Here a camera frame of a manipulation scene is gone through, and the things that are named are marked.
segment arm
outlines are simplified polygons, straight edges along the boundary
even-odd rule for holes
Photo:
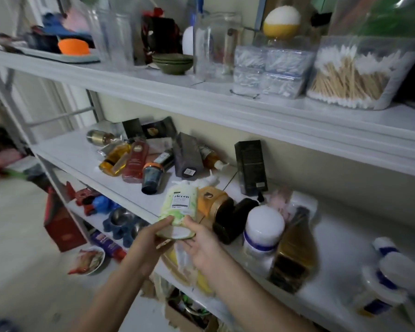
[[[117,332],[146,278],[152,273],[160,255],[173,242],[157,249],[164,239],[155,234],[170,225],[167,217],[140,231],[120,267],[94,297],[89,310],[81,317],[73,332]]]
[[[310,332],[315,329],[271,296],[220,246],[215,235],[188,216],[184,224],[196,233],[183,241],[194,266],[247,332]]]

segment red box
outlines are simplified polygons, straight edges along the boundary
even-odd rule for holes
[[[48,189],[44,228],[61,252],[88,242],[52,187]]]

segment white floor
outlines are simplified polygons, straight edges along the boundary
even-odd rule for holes
[[[0,181],[0,315],[22,331],[67,331],[98,287],[117,268],[95,276],[68,276],[75,252],[60,254],[43,227],[47,195],[36,185]],[[162,305],[138,297],[120,332],[169,332]]]

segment green bowl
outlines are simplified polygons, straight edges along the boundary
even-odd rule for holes
[[[188,69],[190,69],[193,65],[193,62],[190,61],[189,63],[186,64],[169,64],[169,63],[161,63],[158,61],[155,61],[155,65],[158,66],[158,68],[166,74],[173,74],[173,75],[182,75],[184,74],[186,71],[188,71]]]
[[[177,64],[182,63],[186,64],[193,62],[194,57],[190,55],[183,55],[181,53],[158,53],[152,55],[152,60],[154,62],[166,63],[166,64]]]

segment human hand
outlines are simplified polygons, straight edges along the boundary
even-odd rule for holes
[[[215,234],[202,224],[194,222],[190,216],[183,218],[183,224],[196,235],[192,239],[182,240],[182,247],[192,258],[194,266],[208,277],[215,272],[216,262],[227,254]]]
[[[149,277],[155,265],[157,265],[161,254],[171,248],[174,243],[170,241],[157,249],[158,245],[166,241],[166,239],[158,237],[157,232],[170,225],[173,219],[173,216],[169,216],[141,229],[133,241],[123,263],[130,263],[133,268],[139,270],[143,277]]]

